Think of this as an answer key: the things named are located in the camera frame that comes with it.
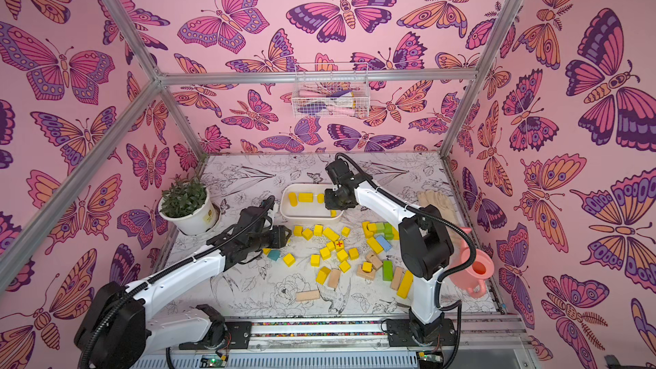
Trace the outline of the yellow cylinder block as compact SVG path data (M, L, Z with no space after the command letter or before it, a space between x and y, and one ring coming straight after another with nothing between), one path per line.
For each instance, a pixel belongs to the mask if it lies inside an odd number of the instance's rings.
M298 205L297 194L295 192L290 192L288 194L290 206L296 207Z

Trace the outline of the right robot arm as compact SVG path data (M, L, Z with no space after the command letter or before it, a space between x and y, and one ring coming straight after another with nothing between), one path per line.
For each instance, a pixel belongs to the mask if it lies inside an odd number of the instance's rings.
M333 182L333 188L325 190L326 208L347 210L363 206L398 230L401 259L415 276L410 321L417 328L428 330L445 312L457 309L456 302L441 304L441 287L446 278L465 271L476 261L476 247L467 233L442 218L436 207L420 208L386 191L345 153L337 153L335 160L326 165L326 172ZM468 258L455 266L449 265L454 244L448 230L461 236L469 249Z

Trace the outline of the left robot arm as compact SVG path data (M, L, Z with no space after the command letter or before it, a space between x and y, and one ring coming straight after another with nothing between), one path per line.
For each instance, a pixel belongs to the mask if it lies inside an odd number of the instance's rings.
M148 278L119 285L104 285L93 298L74 342L80 349L79 368L100 367L111 349L109 342L127 338L136 357L146 343L146 321L174 298L205 279L213 278L263 249L282 248L290 230L273 224L275 198L245 208L235 225L212 237L194 255Z

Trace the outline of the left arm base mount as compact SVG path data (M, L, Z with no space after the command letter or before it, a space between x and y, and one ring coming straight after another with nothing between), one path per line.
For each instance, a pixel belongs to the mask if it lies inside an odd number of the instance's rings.
M208 333L195 343L197 350L247 350L252 334L250 321L228 321L213 324Z

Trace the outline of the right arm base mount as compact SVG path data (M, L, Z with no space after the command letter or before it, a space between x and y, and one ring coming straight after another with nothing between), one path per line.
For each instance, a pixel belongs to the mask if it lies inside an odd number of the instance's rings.
M452 319L438 318L425 325L417 319L385 319L381 329L391 347L454 346L457 331Z

